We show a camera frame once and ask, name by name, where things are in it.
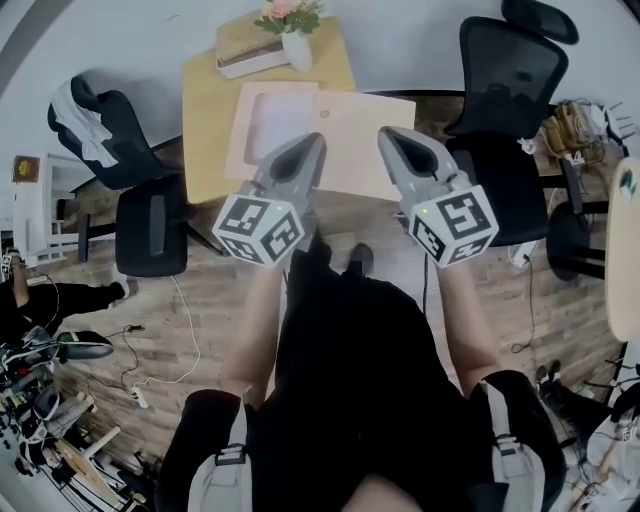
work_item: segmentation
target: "person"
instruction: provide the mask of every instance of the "person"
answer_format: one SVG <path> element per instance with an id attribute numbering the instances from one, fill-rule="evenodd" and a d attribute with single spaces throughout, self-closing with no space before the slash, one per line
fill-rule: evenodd
<path id="1" fill-rule="evenodd" d="M 562 365 L 538 368 L 540 398 L 573 430 L 577 446 L 565 448 L 569 466 L 554 512 L 624 512 L 640 497 L 640 383 L 629 386 L 614 406 L 572 392 L 560 380 Z"/>
<path id="2" fill-rule="evenodd" d="M 512 430 L 542 459 L 541 509 L 549 510 L 564 481 L 562 452 L 528 379 L 503 370 L 470 269 L 460 263 L 438 272 L 461 394 L 416 302 L 367 277 L 371 249 L 357 245 L 342 275 L 330 260 L 319 237 L 307 253 L 294 251 L 280 336 L 283 267 L 256 269 L 220 390 L 186 400 L 157 509 L 222 510 L 198 506 L 194 477 L 227 447 L 244 403 L 256 512 L 494 510 L 478 508 L 488 492 L 503 501 L 505 492 L 493 487 L 495 436 L 479 385 L 486 381 L 503 393 Z"/>
<path id="3" fill-rule="evenodd" d="M 126 276 L 112 270 L 109 286 L 82 284 L 42 284 L 29 287 L 20 254 L 11 252 L 12 277 L 0 284 L 3 343 L 18 343 L 34 326 L 39 325 L 53 336 L 62 321 L 72 315 L 109 308 L 129 296 Z"/>

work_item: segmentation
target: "black shirt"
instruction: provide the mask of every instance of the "black shirt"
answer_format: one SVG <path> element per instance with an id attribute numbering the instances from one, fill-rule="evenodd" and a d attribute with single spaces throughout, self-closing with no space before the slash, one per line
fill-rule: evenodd
<path id="1" fill-rule="evenodd" d="M 2 311 L 1 343 L 15 343 L 31 329 L 31 324 L 20 313 L 13 295 L 13 279 L 0 284 L 0 311 Z"/>
<path id="2" fill-rule="evenodd" d="M 422 312 L 396 287 L 329 280 L 285 317 L 276 388 L 247 407 L 253 509 L 340 511 L 377 473 L 424 509 L 471 510 L 467 491 L 493 481 L 494 437 L 484 392 L 466 400 L 449 381 Z M 529 381 L 488 378 L 505 395 L 514 434 L 543 459 L 545 510 L 564 459 Z M 187 399 L 164 459 L 156 506 L 187 509 L 198 467 L 227 445 L 240 400 L 205 390 Z"/>

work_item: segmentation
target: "pink flower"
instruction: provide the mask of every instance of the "pink flower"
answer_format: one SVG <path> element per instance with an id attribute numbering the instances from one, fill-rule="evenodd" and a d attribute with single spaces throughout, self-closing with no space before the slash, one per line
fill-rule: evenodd
<path id="1" fill-rule="evenodd" d="M 298 0 L 273 0 L 267 2 L 262 14 L 270 18 L 282 19 L 299 6 Z"/>

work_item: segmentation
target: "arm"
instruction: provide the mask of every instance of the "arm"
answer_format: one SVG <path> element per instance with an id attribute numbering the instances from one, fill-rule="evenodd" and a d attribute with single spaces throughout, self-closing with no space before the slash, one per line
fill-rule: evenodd
<path id="1" fill-rule="evenodd" d="M 256 269 L 222 366 L 222 390 L 242 397 L 251 388 L 248 401 L 256 408 L 264 402 L 276 360 L 281 280 L 281 266 Z"/>
<path id="2" fill-rule="evenodd" d="M 465 396 L 501 370 L 500 349 L 465 263 L 438 270 L 444 325 L 453 366 Z"/>
<path id="3" fill-rule="evenodd" d="M 29 286 L 20 256 L 11 258 L 11 269 L 13 271 L 13 296 L 16 299 L 16 306 L 21 308 L 29 302 Z"/>

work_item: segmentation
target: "shoe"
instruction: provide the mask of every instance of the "shoe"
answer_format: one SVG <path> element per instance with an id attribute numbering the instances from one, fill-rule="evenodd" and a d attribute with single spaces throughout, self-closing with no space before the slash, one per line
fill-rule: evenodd
<path id="1" fill-rule="evenodd" d="M 545 382 L 549 382 L 549 372 L 547 372 L 547 367 L 543 365 L 536 370 L 536 384 L 538 386 L 538 391 L 540 391 L 540 386 Z"/>
<path id="2" fill-rule="evenodd" d="M 557 359 L 551 363 L 551 368 L 549 369 L 549 380 L 556 381 L 560 378 L 560 370 L 562 369 L 562 363 Z"/>
<path id="3" fill-rule="evenodd" d="M 355 277 L 367 277 L 373 270 L 373 251 L 365 244 L 356 245 L 351 251 L 346 274 Z"/>
<path id="4" fill-rule="evenodd" d="M 122 287 L 122 291 L 124 292 L 124 296 L 116 301 L 118 304 L 129 297 L 129 295 L 131 295 L 131 287 L 129 286 L 128 278 L 118 270 L 118 266 L 115 263 L 113 264 L 113 267 L 111 267 L 111 282 L 118 283 Z M 111 304 L 109 304 L 109 309 L 113 309 L 116 302 L 112 302 Z"/>

